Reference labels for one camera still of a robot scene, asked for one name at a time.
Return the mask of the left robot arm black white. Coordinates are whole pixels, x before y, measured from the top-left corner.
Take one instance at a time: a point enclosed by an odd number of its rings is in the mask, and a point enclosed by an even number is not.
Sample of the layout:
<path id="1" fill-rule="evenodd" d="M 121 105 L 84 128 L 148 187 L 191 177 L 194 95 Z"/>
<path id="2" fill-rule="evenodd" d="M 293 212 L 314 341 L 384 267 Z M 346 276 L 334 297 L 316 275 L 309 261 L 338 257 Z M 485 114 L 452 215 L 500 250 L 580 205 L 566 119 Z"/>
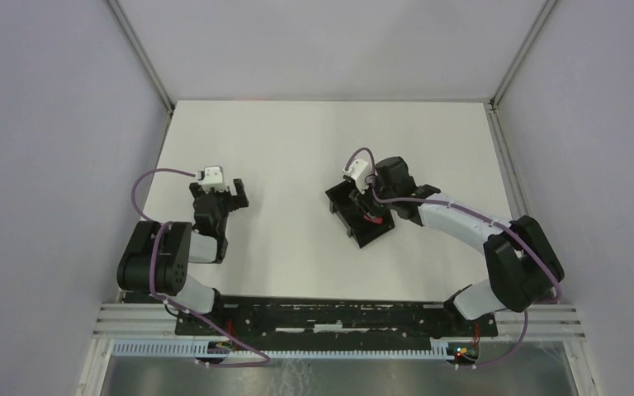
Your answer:
<path id="1" fill-rule="evenodd" d="M 182 312 L 196 312 L 199 330 L 211 337 L 220 334 L 226 325 L 225 312 L 215 306 L 220 292 L 191 277 L 188 267 L 224 261 L 229 214 L 249 207 L 242 179 L 235 178 L 233 185 L 235 191 L 192 183 L 192 222 L 176 221 L 167 227 L 156 221 L 138 222 L 116 271 L 119 288 L 158 297 Z"/>

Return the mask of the red black screwdriver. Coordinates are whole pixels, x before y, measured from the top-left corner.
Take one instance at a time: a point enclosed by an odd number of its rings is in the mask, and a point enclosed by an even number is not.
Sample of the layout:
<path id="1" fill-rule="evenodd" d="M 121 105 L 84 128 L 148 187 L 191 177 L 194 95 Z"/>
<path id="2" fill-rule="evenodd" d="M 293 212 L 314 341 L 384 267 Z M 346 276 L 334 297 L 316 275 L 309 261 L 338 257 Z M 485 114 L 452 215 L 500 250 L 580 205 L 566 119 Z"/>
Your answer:
<path id="1" fill-rule="evenodd" d="M 382 217 L 373 217 L 373 216 L 370 216 L 369 214 L 365 214 L 363 216 L 363 218 L 366 221 L 368 221 L 370 223 L 373 223 L 373 224 L 382 224 L 382 222 L 383 222 L 383 218 Z"/>

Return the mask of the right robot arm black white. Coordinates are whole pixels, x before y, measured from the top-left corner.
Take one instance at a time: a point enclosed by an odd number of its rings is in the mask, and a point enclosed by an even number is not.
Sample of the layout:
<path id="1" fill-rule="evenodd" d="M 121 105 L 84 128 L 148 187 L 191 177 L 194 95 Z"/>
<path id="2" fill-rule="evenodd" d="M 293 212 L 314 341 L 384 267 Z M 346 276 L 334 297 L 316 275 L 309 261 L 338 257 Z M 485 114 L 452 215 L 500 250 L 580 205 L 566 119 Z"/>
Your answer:
<path id="1" fill-rule="evenodd" d="M 541 225 L 523 215 L 506 219 L 483 214 L 427 184 L 419 185 L 401 157 L 377 164 L 352 156 L 343 169 L 353 204 L 366 219 L 385 213 L 434 229 L 475 249 L 485 259 L 485 279 L 457 291 L 443 315 L 455 337 L 472 331 L 477 319 L 501 309 L 521 313 L 542 300 L 559 300 L 565 271 Z"/>

